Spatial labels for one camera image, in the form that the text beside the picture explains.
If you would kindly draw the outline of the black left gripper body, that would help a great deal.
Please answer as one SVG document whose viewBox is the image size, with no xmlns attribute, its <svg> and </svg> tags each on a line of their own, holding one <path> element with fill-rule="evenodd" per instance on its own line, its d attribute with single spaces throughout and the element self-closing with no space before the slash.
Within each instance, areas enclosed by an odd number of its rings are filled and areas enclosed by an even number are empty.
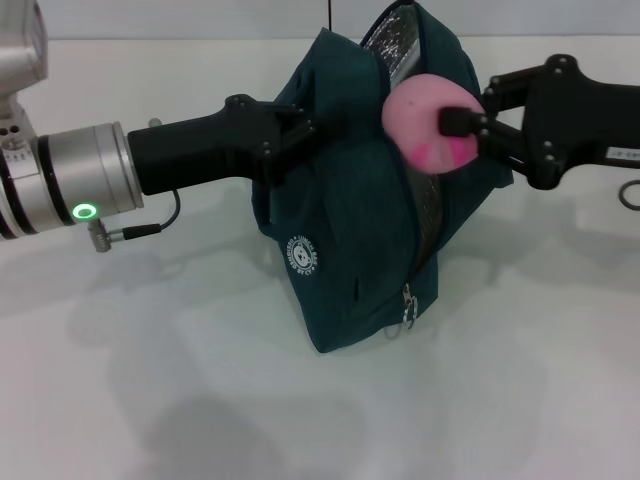
<svg viewBox="0 0 640 480">
<path fill-rule="evenodd" d="M 264 181 L 280 141 L 273 103 L 231 96 L 211 115 L 131 131 L 131 159 L 144 195 L 225 178 Z"/>
</svg>

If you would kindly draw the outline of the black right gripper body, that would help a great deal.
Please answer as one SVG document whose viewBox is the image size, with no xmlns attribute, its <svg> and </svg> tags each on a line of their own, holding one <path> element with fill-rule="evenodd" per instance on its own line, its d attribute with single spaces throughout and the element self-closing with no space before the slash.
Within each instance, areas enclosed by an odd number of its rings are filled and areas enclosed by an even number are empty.
<svg viewBox="0 0 640 480">
<path fill-rule="evenodd" d="M 528 183 L 554 189 L 581 165 L 639 167 L 639 88 L 597 82 L 569 55 L 549 57 L 530 85 L 522 133 Z"/>
</svg>

